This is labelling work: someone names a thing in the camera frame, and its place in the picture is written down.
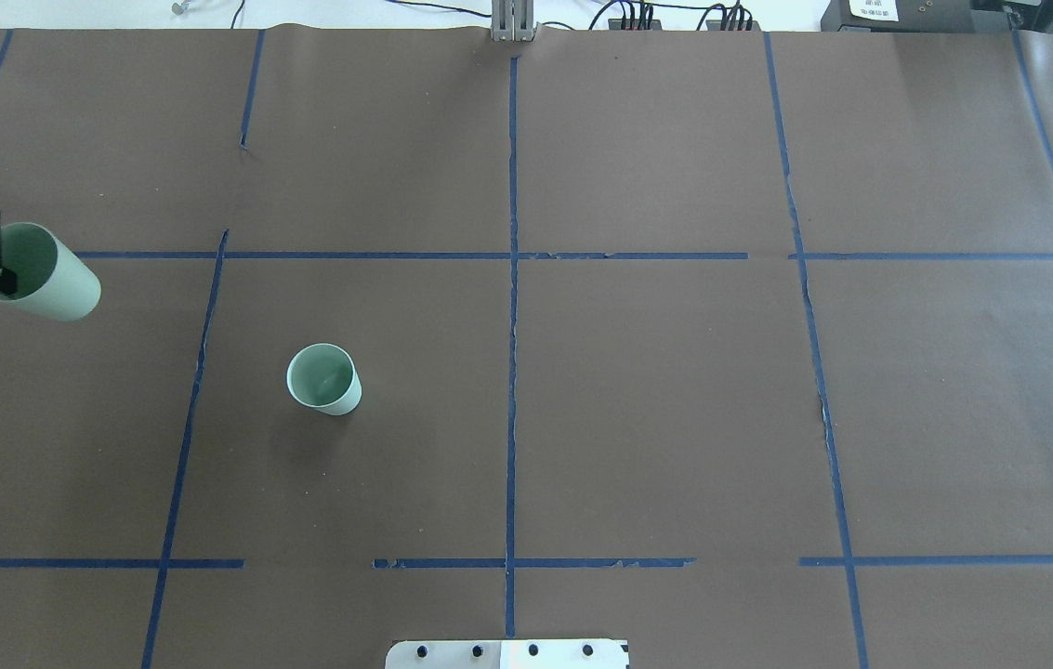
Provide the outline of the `black computer box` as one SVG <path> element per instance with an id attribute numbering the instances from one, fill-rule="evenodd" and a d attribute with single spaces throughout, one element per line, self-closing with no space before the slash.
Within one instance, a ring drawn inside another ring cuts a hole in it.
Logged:
<path id="1" fill-rule="evenodd" d="M 828 1 L 821 33 L 975 33 L 971 1 Z"/>

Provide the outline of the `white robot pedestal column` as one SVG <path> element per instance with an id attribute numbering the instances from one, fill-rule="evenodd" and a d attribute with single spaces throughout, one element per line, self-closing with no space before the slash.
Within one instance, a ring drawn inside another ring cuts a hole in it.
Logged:
<path id="1" fill-rule="evenodd" d="M 608 638 L 404 640 L 386 668 L 629 668 L 628 643 Z"/>

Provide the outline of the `aluminium frame post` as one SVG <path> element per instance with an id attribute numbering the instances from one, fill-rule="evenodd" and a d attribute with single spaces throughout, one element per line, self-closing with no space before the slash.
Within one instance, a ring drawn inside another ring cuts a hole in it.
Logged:
<path id="1" fill-rule="evenodd" d="M 491 37 L 494 43 L 531 42 L 537 34 L 534 0 L 493 0 Z"/>

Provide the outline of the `orange black power strip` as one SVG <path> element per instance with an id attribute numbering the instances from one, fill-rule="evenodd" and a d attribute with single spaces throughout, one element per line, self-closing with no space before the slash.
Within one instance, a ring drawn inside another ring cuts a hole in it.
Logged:
<path id="1" fill-rule="evenodd" d="M 620 7 L 620 16 L 604 18 L 604 27 L 610 31 L 628 31 L 629 33 L 647 33 L 663 29 L 662 22 L 656 17 L 657 5 L 641 3 L 641 1 L 615 1 L 608 4 Z"/>

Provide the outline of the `mint green cup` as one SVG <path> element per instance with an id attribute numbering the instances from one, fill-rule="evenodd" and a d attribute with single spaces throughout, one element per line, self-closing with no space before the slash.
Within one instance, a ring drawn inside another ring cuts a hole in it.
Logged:
<path id="1" fill-rule="evenodd" d="M 356 410 L 363 398 L 359 370 L 343 348 L 317 343 L 302 348 L 289 361 L 285 386 L 301 406 L 331 416 Z"/>
<path id="2" fill-rule="evenodd" d="M 15 292 L 0 291 L 0 304 L 51 321 L 80 321 L 101 298 L 97 275 L 49 229 L 15 223 L 0 234 L 2 274 L 15 275 Z"/>

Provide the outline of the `brown paper table cover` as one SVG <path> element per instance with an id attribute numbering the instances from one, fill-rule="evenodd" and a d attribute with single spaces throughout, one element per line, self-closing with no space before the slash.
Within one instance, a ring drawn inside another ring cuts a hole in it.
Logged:
<path id="1" fill-rule="evenodd" d="M 1053 668 L 1053 35 L 7 31 L 0 206 L 0 668 Z"/>

